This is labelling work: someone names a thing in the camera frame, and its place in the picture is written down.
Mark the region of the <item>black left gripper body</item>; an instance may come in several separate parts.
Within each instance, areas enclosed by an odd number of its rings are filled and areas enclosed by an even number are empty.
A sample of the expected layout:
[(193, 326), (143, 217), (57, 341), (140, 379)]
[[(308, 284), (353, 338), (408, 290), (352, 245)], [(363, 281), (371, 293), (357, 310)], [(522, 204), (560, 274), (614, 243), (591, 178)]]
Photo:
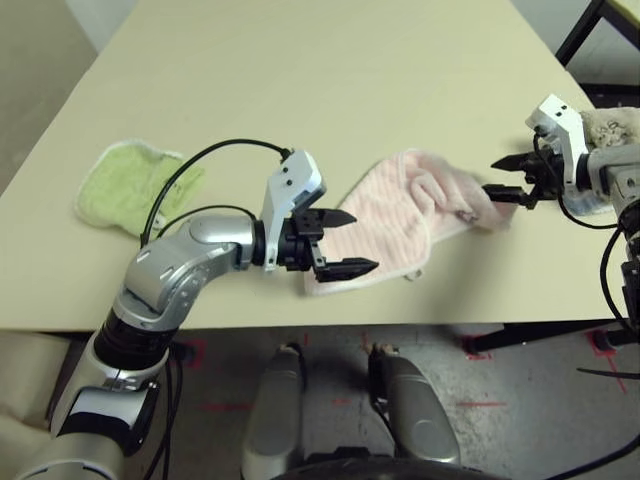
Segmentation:
[(287, 271), (328, 270), (319, 241), (324, 237), (325, 209), (309, 209), (284, 220), (279, 237), (279, 265)]

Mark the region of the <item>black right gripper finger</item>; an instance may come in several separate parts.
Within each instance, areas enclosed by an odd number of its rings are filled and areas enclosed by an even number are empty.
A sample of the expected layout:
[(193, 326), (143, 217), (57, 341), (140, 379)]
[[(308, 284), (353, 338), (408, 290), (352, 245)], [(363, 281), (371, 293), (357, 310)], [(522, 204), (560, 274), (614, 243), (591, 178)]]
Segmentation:
[(519, 186), (485, 184), (482, 188), (492, 202), (525, 205), (525, 191)]
[(522, 171), (524, 169), (523, 164), (525, 163), (525, 154), (511, 154), (507, 155), (496, 162), (491, 164), (493, 169), (515, 172)]

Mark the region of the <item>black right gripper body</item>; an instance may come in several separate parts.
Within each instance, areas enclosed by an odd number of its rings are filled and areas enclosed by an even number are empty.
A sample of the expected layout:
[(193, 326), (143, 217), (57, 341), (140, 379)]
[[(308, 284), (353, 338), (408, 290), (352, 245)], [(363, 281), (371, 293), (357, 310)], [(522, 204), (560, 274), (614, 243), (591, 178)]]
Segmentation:
[(525, 182), (533, 186), (524, 206), (533, 210), (541, 201), (557, 201), (562, 192), (564, 160), (549, 148), (525, 155), (521, 164)]

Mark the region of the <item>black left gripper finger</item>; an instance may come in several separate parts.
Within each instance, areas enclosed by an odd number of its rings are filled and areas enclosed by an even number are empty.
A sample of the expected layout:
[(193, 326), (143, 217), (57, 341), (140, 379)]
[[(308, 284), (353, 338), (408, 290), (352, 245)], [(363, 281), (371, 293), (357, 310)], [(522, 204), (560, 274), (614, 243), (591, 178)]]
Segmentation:
[(322, 209), (320, 223), (323, 229), (339, 228), (355, 223), (357, 219), (350, 213), (340, 209)]
[(349, 281), (375, 270), (379, 263), (367, 258), (345, 258), (339, 262), (321, 262), (313, 266), (319, 283)]

